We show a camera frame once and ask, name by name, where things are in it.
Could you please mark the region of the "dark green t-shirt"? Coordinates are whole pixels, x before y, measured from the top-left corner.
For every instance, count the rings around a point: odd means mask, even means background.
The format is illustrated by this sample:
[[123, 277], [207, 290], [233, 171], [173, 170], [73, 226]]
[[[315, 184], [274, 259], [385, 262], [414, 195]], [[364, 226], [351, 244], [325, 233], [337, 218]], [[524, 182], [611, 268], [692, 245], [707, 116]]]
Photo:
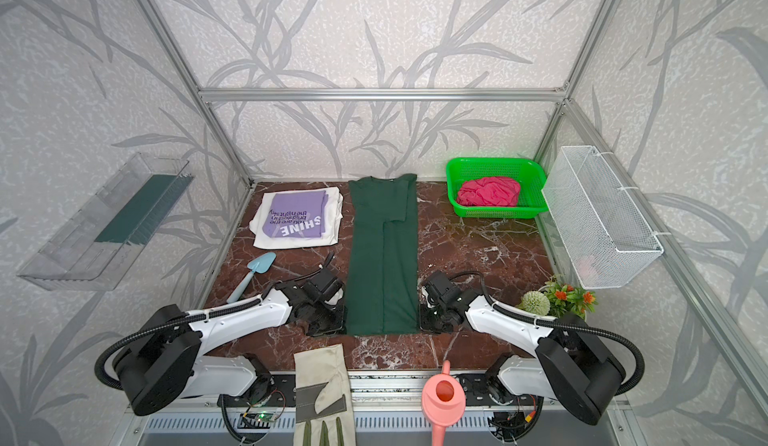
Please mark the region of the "dark green t-shirt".
[[352, 336], [418, 331], [417, 176], [349, 184], [355, 210], [345, 294]]

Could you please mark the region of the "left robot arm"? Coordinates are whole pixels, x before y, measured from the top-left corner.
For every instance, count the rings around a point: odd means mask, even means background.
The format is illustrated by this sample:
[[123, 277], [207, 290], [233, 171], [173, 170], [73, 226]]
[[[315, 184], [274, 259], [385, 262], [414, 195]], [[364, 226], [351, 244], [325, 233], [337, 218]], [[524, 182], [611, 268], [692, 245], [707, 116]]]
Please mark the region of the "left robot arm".
[[260, 400], [274, 388], [255, 356], [213, 350], [258, 331], [302, 323], [310, 337], [344, 330], [344, 284], [328, 254], [308, 274], [278, 281], [261, 294], [203, 310], [158, 309], [140, 328], [97, 358], [94, 375], [124, 392], [133, 413], [148, 416], [179, 399], [217, 396]]

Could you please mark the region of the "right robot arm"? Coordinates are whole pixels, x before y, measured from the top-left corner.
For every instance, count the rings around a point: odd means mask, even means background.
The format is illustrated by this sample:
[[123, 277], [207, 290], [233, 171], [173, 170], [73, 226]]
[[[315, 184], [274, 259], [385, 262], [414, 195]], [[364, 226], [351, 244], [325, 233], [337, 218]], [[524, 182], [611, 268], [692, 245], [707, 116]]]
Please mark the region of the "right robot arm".
[[500, 302], [477, 271], [435, 272], [421, 290], [423, 332], [442, 334], [466, 325], [529, 354], [507, 354], [486, 371], [486, 384], [499, 403], [522, 395], [554, 399], [576, 419], [595, 425], [614, 397], [643, 379], [645, 359], [627, 338], [591, 327], [574, 313], [542, 316]]

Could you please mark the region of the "light blue garden trowel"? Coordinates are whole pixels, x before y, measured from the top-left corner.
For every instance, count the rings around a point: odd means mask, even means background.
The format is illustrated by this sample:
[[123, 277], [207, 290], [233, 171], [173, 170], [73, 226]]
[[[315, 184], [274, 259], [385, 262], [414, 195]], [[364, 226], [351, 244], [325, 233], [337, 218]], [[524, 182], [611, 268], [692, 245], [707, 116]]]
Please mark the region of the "light blue garden trowel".
[[272, 264], [274, 263], [275, 259], [276, 259], [276, 254], [273, 252], [269, 252], [250, 261], [247, 264], [248, 273], [240, 281], [240, 283], [233, 290], [230, 296], [227, 298], [226, 303], [232, 304], [232, 303], [238, 302], [242, 297], [242, 295], [244, 294], [247, 287], [249, 286], [249, 284], [251, 283], [252, 279], [257, 274], [263, 274], [267, 272], [272, 266]]

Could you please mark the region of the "white folded t-shirt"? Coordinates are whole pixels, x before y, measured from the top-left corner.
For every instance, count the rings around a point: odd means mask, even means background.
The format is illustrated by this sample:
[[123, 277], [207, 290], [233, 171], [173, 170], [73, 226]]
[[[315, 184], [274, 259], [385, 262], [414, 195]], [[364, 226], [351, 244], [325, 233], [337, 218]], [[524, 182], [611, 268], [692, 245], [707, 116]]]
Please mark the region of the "white folded t-shirt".
[[268, 238], [261, 232], [261, 226], [266, 213], [268, 198], [275, 193], [265, 193], [262, 204], [254, 218], [249, 223], [250, 231], [255, 235], [254, 246], [262, 250], [288, 250], [313, 247], [332, 246], [338, 242], [341, 222], [343, 219], [343, 196], [338, 187], [322, 188], [304, 191], [325, 191], [327, 202], [324, 210], [324, 233], [320, 238]]

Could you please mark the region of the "pink watering can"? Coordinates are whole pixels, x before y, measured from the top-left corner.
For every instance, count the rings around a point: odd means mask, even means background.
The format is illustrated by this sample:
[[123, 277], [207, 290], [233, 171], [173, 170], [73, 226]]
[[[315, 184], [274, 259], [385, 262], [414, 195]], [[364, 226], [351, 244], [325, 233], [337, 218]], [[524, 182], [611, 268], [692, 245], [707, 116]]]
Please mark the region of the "pink watering can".
[[446, 431], [463, 417], [466, 395], [459, 381], [451, 375], [445, 361], [441, 372], [430, 377], [422, 389], [421, 408], [431, 425], [431, 445], [442, 446]]

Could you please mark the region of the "potted artificial flowers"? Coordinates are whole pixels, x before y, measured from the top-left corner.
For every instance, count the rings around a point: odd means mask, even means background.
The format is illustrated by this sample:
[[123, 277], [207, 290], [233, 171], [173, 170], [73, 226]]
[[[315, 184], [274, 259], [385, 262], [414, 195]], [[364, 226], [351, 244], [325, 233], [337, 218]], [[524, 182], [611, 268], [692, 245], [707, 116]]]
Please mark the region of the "potted artificial flowers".
[[526, 292], [518, 308], [534, 315], [556, 318], [573, 313], [585, 320], [597, 305], [594, 292], [560, 282], [556, 276], [552, 276], [537, 291]]

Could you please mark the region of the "beige gardening glove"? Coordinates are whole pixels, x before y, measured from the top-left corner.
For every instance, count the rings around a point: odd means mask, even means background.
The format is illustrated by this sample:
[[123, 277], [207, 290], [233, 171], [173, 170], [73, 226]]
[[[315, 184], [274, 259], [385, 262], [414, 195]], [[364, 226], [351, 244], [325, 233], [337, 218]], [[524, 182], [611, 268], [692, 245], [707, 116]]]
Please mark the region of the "beige gardening glove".
[[356, 444], [351, 385], [341, 344], [294, 355], [294, 445]]

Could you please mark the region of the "green plastic basket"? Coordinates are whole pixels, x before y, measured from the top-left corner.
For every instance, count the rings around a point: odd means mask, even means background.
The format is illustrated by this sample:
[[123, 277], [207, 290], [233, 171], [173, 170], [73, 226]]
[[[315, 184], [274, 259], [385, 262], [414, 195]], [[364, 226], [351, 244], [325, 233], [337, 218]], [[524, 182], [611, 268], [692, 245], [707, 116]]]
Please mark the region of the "green plastic basket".
[[462, 218], [533, 219], [548, 210], [541, 166], [519, 158], [455, 158], [446, 165], [448, 198]]

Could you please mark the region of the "pink crumpled t-shirt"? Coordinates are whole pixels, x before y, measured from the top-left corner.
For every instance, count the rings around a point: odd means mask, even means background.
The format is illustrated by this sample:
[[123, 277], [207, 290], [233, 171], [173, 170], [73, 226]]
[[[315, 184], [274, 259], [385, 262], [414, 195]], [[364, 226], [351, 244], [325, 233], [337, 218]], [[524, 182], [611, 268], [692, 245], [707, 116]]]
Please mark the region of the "pink crumpled t-shirt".
[[508, 177], [486, 177], [465, 182], [457, 193], [464, 207], [516, 207], [521, 185]]

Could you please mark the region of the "clear plastic wall shelf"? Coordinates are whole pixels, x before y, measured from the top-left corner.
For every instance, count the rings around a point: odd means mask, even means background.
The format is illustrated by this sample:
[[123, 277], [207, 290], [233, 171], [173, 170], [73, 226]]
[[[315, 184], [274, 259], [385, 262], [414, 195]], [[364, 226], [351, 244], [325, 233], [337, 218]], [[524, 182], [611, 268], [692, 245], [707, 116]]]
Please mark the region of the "clear plastic wall shelf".
[[189, 164], [134, 154], [17, 276], [46, 291], [114, 290], [193, 181]]

